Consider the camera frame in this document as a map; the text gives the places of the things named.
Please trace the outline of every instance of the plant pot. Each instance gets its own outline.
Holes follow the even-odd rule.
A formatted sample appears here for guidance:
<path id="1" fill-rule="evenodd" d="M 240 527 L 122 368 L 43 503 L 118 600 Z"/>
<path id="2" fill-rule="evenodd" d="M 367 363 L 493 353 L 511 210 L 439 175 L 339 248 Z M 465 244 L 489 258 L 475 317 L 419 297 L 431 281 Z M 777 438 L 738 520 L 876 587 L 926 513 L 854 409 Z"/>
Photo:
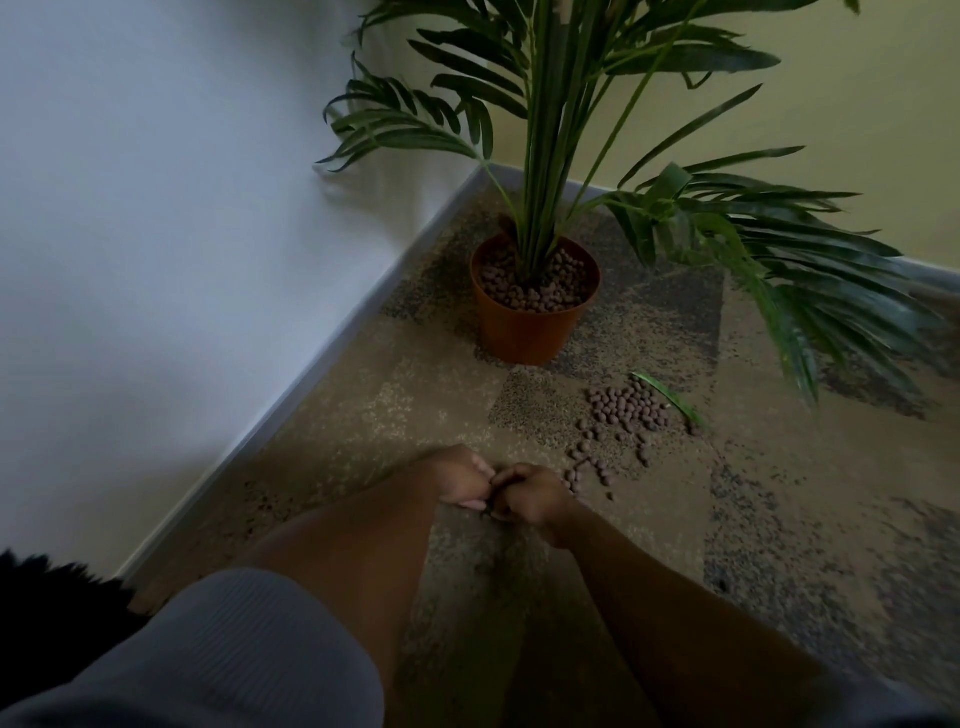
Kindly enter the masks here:
<path id="1" fill-rule="evenodd" d="M 596 298 L 600 289 L 600 267 L 586 250 L 562 237 L 561 248 L 587 265 L 587 300 L 557 313 L 514 311 L 494 301 L 480 286 L 482 261 L 491 251 L 509 244 L 510 238 L 500 233 L 477 248 L 470 259 L 470 281 L 480 317 L 480 345 L 503 361 L 542 366 L 560 353 L 573 327 Z"/>

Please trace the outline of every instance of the palm plant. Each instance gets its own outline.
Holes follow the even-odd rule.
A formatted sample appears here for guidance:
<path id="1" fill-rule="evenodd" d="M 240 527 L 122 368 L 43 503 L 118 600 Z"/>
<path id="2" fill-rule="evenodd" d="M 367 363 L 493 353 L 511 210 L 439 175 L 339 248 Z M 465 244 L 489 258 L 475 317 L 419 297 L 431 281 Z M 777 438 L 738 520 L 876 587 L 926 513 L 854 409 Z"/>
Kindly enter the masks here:
<path id="1" fill-rule="evenodd" d="M 431 84 L 447 98 L 376 76 L 356 62 L 358 78 L 324 113 L 340 147 L 323 164 L 350 167 L 379 148 L 433 149 L 476 159 L 488 172 L 493 124 L 487 105 L 527 121 L 524 178 L 517 204 L 500 187 L 516 220 L 516 265 L 536 281 L 558 238 L 583 212 L 605 206 L 639 263 L 659 258 L 721 266 L 756 300 L 784 373 L 817 397 L 817 357 L 838 365 L 854 357 L 900 389 L 916 391 L 898 356 L 936 362 L 924 332 L 938 316 L 905 291 L 900 253 L 871 232 L 842 231 L 821 219 L 840 211 L 849 192 L 770 184 L 725 170 L 795 154 L 793 146 L 745 152 L 683 168 L 667 164 L 645 182 L 648 163 L 713 119 L 748 101 L 734 96 L 671 134 L 634 164 L 615 190 L 584 200 L 597 169 L 656 73 L 678 74 L 688 88 L 711 74 L 780 61 L 741 44 L 736 33 L 699 21 L 726 12 L 790 11 L 817 0 L 380 0 L 358 30 L 411 15 L 453 21 L 455 30 L 419 30 L 410 45 L 444 67 Z M 856 0 L 845 0 L 858 12 Z M 694 81 L 692 74 L 704 74 Z M 562 205 L 577 146 L 614 78 L 639 81 L 571 206 Z M 448 98 L 456 97 L 454 104 Z"/>

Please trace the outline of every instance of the person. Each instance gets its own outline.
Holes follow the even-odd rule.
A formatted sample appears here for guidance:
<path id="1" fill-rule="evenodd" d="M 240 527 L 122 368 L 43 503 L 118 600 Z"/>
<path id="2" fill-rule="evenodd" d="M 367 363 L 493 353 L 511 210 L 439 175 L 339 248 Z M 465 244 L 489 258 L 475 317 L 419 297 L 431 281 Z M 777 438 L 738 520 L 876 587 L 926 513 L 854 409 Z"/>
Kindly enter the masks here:
<path id="1" fill-rule="evenodd" d="M 456 446 L 285 523 L 0 726 L 382 725 L 438 503 L 492 509 L 569 549 L 664 725 L 950 724 L 902 686 L 832 675 L 644 553 L 549 469 L 495 473 Z"/>

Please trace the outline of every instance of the speckled carpet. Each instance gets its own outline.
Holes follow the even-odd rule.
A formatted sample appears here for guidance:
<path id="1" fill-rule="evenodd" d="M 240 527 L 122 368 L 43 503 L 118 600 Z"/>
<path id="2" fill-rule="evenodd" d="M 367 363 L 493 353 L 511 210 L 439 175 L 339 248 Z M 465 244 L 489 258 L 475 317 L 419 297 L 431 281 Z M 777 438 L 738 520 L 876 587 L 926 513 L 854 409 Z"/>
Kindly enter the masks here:
<path id="1" fill-rule="evenodd" d="M 616 500 L 587 502 L 669 566 L 842 670 L 904 680 L 960 712 L 960 376 L 909 365 L 926 399 L 824 374 L 819 411 L 781 379 L 762 323 L 713 271 L 642 271 L 612 218 L 571 237 L 604 283 L 561 355 L 509 366 L 475 344 L 472 249 L 496 232 L 486 192 L 369 321 L 193 538 L 142 593 L 157 606 L 307 508 L 437 445 L 562 468 L 588 385 L 641 370 L 707 417 L 677 418 L 653 462 L 607 437 Z M 656 724 L 568 554 L 439 512 L 398 683 L 418 726 Z"/>

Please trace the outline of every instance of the forearm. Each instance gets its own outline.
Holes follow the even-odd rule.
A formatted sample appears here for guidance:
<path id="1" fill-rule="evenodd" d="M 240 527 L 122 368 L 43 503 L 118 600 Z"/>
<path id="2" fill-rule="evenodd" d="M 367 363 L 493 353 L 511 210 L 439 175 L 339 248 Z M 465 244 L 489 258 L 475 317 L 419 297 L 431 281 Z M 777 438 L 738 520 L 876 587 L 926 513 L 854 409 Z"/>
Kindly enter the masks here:
<path id="1" fill-rule="evenodd" d="M 824 669 L 579 504 L 555 526 L 620 652 L 668 725 L 789 724 Z"/>
<path id="2" fill-rule="evenodd" d="M 299 582 L 364 646 L 386 684 L 420 583 L 442 483 L 442 469 L 415 464 L 284 524 L 235 566 Z"/>

